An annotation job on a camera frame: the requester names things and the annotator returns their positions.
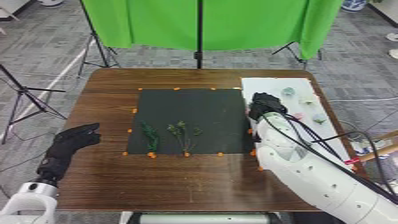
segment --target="wooden table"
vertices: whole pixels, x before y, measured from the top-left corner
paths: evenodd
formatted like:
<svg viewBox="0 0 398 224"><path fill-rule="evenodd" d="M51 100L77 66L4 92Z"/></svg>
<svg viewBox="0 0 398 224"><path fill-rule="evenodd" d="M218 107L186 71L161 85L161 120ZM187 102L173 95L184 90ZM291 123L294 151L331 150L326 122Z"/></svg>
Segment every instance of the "wooden table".
<svg viewBox="0 0 398 224"><path fill-rule="evenodd" d="M90 77L65 128L100 123L100 144L72 159L60 183L58 208L106 211L315 211L278 182L257 171L248 155L122 156L138 88L232 88L239 77L310 79L333 127L335 115L312 75L282 70L99 69ZM347 154L353 150L342 141Z"/></svg>

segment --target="green screen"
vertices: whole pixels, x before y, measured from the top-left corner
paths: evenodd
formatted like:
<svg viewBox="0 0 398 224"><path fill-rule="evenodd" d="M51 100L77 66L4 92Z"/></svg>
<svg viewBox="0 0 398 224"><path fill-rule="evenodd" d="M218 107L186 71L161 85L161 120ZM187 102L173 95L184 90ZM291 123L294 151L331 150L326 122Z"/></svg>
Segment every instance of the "green screen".
<svg viewBox="0 0 398 224"><path fill-rule="evenodd" d="M195 50L196 0L83 0L104 46L131 44ZM203 0L203 50L299 43L317 52L340 0Z"/></svg>

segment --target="black stand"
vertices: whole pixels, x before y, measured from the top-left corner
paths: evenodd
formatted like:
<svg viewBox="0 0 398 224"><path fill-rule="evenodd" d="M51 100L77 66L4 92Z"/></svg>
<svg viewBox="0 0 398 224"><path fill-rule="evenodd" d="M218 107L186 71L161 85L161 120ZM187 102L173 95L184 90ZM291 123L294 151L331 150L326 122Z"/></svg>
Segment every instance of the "black stand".
<svg viewBox="0 0 398 224"><path fill-rule="evenodd" d="M196 0L196 51L193 54L196 69L202 69L202 1L203 0Z"/></svg>
<svg viewBox="0 0 398 224"><path fill-rule="evenodd" d="M289 53L291 53L291 55L292 55L292 57L294 57L294 60L296 60L296 62L298 63L301 63L301 65L303 65L303 70L307 69L307 60L303 60L303 59L299 59L298 58L298 56L296 56L296 54L294 54L294 51L291 50L291 48L289 48L289 45L292 44L294 42L289 42L278 49L276 49L276 51L271 53L271 55L275 55L283 49L287 49L287 51L289 51ZM321 51L317 50L317 60L321 60Z"/></svg>
<svg viewBox="0 0 398 224"><path fill-rule="evenodd" d="M92 22L90 22L90 17L88 17L88 14L86 14L86 10L84 10L84 6L83 6L81 0L79 0L79 4L81 4L83 15L84 15L84 19L86 19L88 27L90 27L90 37L88 37L88 41L86 41L86 45L84 45L84 50L83 50L83 58L81 58L81 64L79 64L79 68L77 68L77 77L76 78L81 77L83 65L93 65L93 66L97 66L100 68L109 68L113 66L120 67L120 65L118 65L118 63L115 61L115 57L113 57L113 55L116 55L115 50L109 47L102 47L102 45L100 45L100 41L99 41L97 33L95 33L95 30L93 30L93 26L92 26ZM95 46L97 46L97 51L99 51L99 55L100 55L102 65L99 65L99 64L90 63L90 62L84 61L92 40L93 40ZM102 48L106 49L106 52L108 52L108 58L104 57Z"/></svg>
<svg viewBox="0 0 398 224"><path fill-rule="evenodd" d="M65 91L61 90L51 90L51 89L40 89L40 88L29 88L26 86L20 85L20 83L17 82L15 78L12 77L3 65L0 64L0 70L15 86L13 90L17 93L17 97L15 97L15 102L13 102L13 106L12 106L12 112L10 112L10 116L8 116L8 123L4 126L4 131L3 131L3 139L1 139L1 144L4 144L4 140L6 140L6 135L8 135L8 129L10 126L20 122L26 118L29 118L33 115L40 114L40 113L51 113L54 114L63 120L65 117L63 115L58 113L58 111L49 107L49 105L45 104L45 102L35 97L35 95L29 93L29 90L36 90L36 91L45 91L45 92L56 92L61 93ZM19 104L19 100L20 100L20 96L26 96L33 106L36 107L36 111L33 113L29 113L24 117L13 119L15 117L15 109L17 109L17 104Z"/></svg>

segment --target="black mat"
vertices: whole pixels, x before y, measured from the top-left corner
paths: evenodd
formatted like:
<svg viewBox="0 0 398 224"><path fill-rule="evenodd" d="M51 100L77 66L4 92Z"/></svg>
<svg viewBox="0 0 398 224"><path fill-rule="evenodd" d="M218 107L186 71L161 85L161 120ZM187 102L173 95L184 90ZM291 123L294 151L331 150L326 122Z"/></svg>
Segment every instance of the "black mat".
<svg viewBox="0 0 398 224"><path fill-rule="evenodd" d="M166 131L168 124L184 121L189 136L193 127L202 134L191 137L196 147L191 154L243 153L251 149L250 128L244 116L241 91L232 89L143 90L138 99L138 113L132 118L132 133L127 153L147 153L147 137L139 122L152 126L159 135L157 154L180 154L175 137Z"/></svg>

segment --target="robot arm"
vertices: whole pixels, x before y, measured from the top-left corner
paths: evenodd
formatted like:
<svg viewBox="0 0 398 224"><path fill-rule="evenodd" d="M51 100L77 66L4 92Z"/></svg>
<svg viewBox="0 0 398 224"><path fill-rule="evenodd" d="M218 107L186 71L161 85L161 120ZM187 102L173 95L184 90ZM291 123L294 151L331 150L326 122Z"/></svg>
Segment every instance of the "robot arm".
<svg viewBox="0 0 398 224"><path fill-rule="evenodd" d="M60 132L36 168L38 177L20 185L0 211L1 224L51 224L56 208L56 182L63 178L70 157L77 149L99 143L93 133L99 124L83 125ZM19 211L44 210L42 215L17 215Z"/></svg>
<svg viewBox="0 0 398 224"><path fill-rule="evenodd" d="M301 200L344 223L398 223L395 204L280 134L278 131L298 139L292 126L282 116L285 108L280 105L271 106L269 102L276 105L278 99L266 94L253 95L248 116L253 119L251 128L259 139L255 155L260 167L273 172ZM310 147L349 170L323 148L317 145Z"/></svg>

